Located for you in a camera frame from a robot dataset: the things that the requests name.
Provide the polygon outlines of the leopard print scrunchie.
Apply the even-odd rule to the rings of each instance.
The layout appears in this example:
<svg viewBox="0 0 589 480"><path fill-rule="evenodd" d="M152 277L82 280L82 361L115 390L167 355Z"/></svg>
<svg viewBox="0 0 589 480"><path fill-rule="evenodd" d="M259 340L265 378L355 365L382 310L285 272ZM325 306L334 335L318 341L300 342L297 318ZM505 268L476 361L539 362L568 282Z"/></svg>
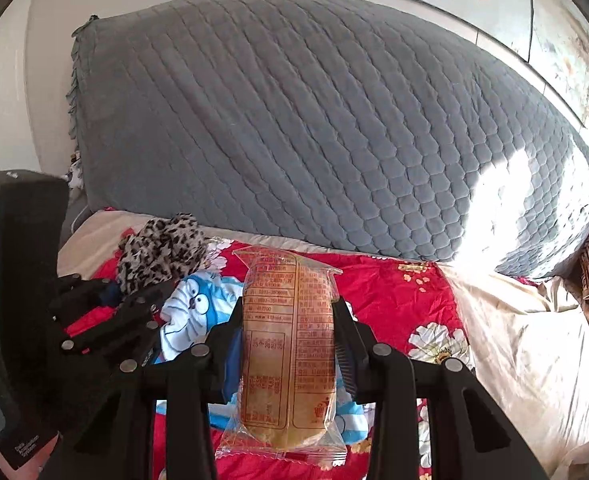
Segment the leopard print scrunchie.
<svg viewBox="0 0 589 480"><path fill-rule="evenodd" d="M209 239L192 214L152 218L120 241L116 281L128 296L148 286L178 281L206 260Z"/></svg>

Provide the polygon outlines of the blue striped cartoon cloth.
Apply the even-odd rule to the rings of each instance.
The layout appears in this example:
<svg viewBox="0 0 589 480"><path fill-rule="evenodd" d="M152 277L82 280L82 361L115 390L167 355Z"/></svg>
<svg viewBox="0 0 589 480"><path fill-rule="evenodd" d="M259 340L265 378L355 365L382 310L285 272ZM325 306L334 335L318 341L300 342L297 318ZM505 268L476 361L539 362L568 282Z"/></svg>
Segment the blue striped cartoon cloth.
<svg viewBox="0 0 589 480"><path fill-rule="evenodd" d="M195 344L206 341L213 326L227 322L232 316L243 291L244 283L238 278L215 272L199 271L180 280L161 309L161 353L156 362L170 362ZM337 376L335 384L334 420L343 441L352 445L365 440L370 422L364 406L351 399L341 376Z"/></svg>

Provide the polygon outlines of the grey bedside cushion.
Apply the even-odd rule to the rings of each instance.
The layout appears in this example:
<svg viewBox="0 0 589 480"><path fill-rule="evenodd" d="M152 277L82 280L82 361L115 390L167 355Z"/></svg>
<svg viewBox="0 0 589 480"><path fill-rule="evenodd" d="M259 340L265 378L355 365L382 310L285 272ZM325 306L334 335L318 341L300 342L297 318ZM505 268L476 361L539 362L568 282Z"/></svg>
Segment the grey bedside cushion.
<svg viewBox="0 0 589 480"><path fill-rule="evenodd" d="M66 218L63 220L59 247L67 243L68 239L78 230L78 228L93 214L88 206L87 196L82 193L74 198L69 204Z"/></svg>

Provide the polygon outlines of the snack cake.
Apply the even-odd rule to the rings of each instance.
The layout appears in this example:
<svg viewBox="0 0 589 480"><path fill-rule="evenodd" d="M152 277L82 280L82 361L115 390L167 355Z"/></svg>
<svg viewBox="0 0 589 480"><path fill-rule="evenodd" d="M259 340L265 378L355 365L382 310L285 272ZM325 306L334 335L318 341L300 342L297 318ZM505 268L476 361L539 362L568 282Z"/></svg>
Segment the snack cake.
<svg viewBox="0 0 589 480"><path fill-rule="evenodd" d="M236 413L217 455L251 454L323 469L345 462L335 424L333 304L339 271L294 252L251 246L242 294Z"/></svg>

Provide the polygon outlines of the grey quilted headboard cover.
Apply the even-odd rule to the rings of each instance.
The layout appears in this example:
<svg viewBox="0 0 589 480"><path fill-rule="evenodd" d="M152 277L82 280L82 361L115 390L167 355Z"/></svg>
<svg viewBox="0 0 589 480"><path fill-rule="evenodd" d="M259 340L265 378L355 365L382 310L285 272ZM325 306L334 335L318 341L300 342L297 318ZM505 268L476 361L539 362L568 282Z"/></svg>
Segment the grey quilted headboard cover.
<svg viewBox="0 0 589 480"><path fill-rule="evenodd" d="M527 278L589 233L589 147L475 44L363 0L174 0L74 32L90 208Z"/></svg>

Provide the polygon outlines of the beige bed sheet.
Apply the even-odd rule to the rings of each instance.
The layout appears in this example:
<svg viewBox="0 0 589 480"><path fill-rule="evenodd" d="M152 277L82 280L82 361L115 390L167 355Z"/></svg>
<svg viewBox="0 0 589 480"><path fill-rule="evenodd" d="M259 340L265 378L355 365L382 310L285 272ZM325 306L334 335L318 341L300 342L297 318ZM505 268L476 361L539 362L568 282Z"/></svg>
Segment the beige bed sheet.
<svg viewBox="0 0 589 480"><path fill-rule="evenodd" d="M311 256L334 252L292 238L208 229ZM354 255L348 252L334 252ZM571 288L436 264L451 290L477 379L491 393L552 478L589 459L589 324Z"/></svg>

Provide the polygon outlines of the red floral quilt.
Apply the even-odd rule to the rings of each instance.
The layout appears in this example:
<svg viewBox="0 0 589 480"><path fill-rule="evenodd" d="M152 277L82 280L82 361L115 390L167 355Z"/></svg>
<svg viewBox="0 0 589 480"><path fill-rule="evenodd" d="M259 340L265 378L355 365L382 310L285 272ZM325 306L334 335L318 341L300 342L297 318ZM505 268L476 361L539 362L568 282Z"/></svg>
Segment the red floral quilt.
<svg viewBox="0 0 589 480"><path fill-rule="evenodd" d="M118 278L118 264L125 257L122 247L137 235L132 228L121 233L119 246L116 237L109 236L107 245L88 261L94 271L90 278ZM217 315L227 321L232 313L232 299L240 297L240 286L246 279L247 267L234 255L234 251L250 245L267 245L267 242L244 243L228 237L213 236L206 246L206 260L200 271L204 272L212 302L218 301ZM390 344L409 358L439 364L454 356L473 367L469 342L457 313L454 292L447 279L433 263L409 263L388 258L340 255L334 252L322 254L313 249L314 260L330 264L342 271L335 280L337 290L359 322L372 329L377 340ZM78 321L66 327L69 336L78 336L90 328L107 322L116 313L116 307L108 300L89 310ZM337 426L347 448L346 462L332 469L268 457L235 454L217 458L217 474L220 479L365 479L372 441L372 425L375 408L357 405L349 401L343 380L337 378ZM159 404L154 437L153 474L165 479L164 430L165 407ZM236 400L227 406L211 410L213 444L219 445L228 419L234 412ZM431 442L428 401L417 400L419 439L419 479L432 479Z"/></svg>

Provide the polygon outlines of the white wardrobe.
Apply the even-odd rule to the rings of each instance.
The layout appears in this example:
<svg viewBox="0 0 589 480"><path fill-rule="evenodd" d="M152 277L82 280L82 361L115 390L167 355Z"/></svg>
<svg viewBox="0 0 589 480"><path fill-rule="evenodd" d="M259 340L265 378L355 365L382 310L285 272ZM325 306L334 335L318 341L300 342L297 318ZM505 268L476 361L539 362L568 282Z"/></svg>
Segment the white wardrobe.
<svg viewBox="0 0 589 480"><path fill-rule="evenodd" d="M14 0L0 17L0 170L40 170L25 85L32 0Z"/></svg>

